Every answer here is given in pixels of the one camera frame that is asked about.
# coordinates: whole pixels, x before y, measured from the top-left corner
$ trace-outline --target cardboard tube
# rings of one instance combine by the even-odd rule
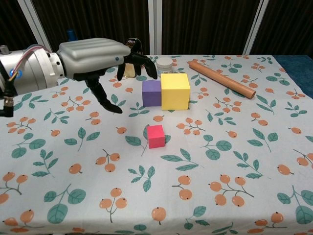
[[[236,82],[229,77],[225,77],[224,75],[221,75],[220,73],[209,69],[206,66],[203,66],[199,64],[196,61],[190,61],[189,67],[192,68],[195,71],[198,71],[199,73],[202,73],[203,75],[213,79],[214,81],[217,81],[218,83],[221,83],[222,85],[244,95],[245,97],[252,99],[256,93],[255,90],[246,87],[245,85],[240,84],[239,82]]]

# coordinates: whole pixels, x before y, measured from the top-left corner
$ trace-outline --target jar lid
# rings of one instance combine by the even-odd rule
[[[160,68],[168,68],[172,66],[173,60],[170,57],[161,57],[156,60],[156,65]]]

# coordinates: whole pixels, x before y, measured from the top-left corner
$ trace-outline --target foam block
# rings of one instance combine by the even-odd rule
[[[190,85],[186,73],[161,74],[161,106],[163,110],[186,110]]]
[[[143,106],[161,106],[161,82],[143,81],[142,82],[142,103]]]
[[[147,126],[147,137],[149,148],[159,148],[165,146],[165,134],[162,125]]]

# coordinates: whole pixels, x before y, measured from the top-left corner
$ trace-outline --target small bottle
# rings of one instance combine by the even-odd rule
[[[161,57],[156,60],[157,75],[162,73],[172,73],[173,60],[170,57]]]
[[[67,30],[67,37],[68,37],[68,41],[77,41],[77,37],[75,35],[75,31],[74,29],[68,29]]]

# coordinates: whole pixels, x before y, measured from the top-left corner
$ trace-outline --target background wall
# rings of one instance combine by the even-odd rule
[[[32,0],[32,4],[53,51],[67,41],[66,30],[73,28],[78,39],[106,37],[125,43],[137,37],[149,54],[150,41],[158,43],[149,37],[149,25],[154,25],[149,9],[151,3],[161,3],[154,18],[162,17],[163,54],[242,54],[259,4],[267,1],[250,53],[313,58],[313,0]],[[0,45],[17,50],[36,43],[18,0],[0,0],[0,5]]]

